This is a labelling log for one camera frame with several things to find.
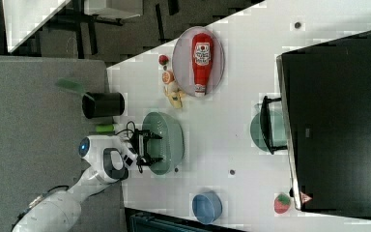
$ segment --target white plate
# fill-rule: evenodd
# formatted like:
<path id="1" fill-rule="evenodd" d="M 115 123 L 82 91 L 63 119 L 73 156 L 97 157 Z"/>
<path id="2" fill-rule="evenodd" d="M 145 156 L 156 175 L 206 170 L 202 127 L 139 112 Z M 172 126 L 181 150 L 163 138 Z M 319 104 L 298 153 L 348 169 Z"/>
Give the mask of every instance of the white plate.
<path id="1" fill-rule="evenodd" d="M 180 88 L 188 95 L 194 94 L 194 72 L 192 70 L 191 47 L 192 39 L 199 33 L 206 33 L 213 38 L 214 59 L 213 67 L 207 83 L 206 95 L 210 94 L 221 80 L 224 72 L 224 51 L 215 35 L 204 27 L 192 27 L 184 31 L 177 40 L 173 51 L 173 72 Z"/>

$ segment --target black cup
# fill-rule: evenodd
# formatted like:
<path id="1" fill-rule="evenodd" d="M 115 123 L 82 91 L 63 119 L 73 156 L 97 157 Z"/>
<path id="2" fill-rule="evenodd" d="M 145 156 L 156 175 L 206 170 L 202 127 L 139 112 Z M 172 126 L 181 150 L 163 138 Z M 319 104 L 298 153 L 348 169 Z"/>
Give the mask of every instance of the black cup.
<path id="1" fill-rule="evenodd" d="M 92 94 L 86 93 L 91 96 L 93 100 L 87 96 L 83 96 L 82 109 L 86 118 L 99 118 L 108 116 L 120 116 L 125 111 L 125 99 L 120 93 L 110 94 Z"/>

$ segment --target green plate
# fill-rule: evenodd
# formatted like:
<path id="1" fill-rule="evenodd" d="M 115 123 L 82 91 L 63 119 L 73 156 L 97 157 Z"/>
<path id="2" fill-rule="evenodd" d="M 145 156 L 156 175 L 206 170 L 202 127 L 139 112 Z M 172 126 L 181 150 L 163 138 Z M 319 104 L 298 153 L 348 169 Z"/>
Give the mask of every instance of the green plate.
<path id="1" fill-rule="evenodd" d="M 168 114 L 152 112 L 144 119 L 142 130 L 149 130 L 162 137 L 147 142 L 149 155 L 152 158 L 163 158 L 163 161 L 151 165 L 150 169 L 157 175 L 172 171 L 183 160 L 185 153 L 180 124 Z"/>

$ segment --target blue bowl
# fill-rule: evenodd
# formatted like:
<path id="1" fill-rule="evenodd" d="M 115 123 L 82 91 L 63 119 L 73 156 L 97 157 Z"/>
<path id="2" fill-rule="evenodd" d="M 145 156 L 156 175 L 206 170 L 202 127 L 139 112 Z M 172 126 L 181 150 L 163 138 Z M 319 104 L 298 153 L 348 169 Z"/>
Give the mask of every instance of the blue bowl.
<path id="1" fill-rule="evenodd" d="M 221 216 L 221 200 L 213 191 L 198 194 L 192 199 L 192 212 L 201 223 L 213 223 Z"/>

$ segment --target ketchup bottle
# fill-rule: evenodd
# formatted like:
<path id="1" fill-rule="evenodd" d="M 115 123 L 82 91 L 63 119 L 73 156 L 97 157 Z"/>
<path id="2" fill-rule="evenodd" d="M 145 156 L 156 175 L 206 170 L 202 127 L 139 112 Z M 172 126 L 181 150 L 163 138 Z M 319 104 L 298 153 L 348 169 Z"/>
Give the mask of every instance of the ketchup bottle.
<path id="1" fill-rule="evenodd" d="M 213 38 L 200 33 L 192 39 L 192 70 L 194 71 L 195 97 L 206 95 L 206 87 L 213 67 Z"/>

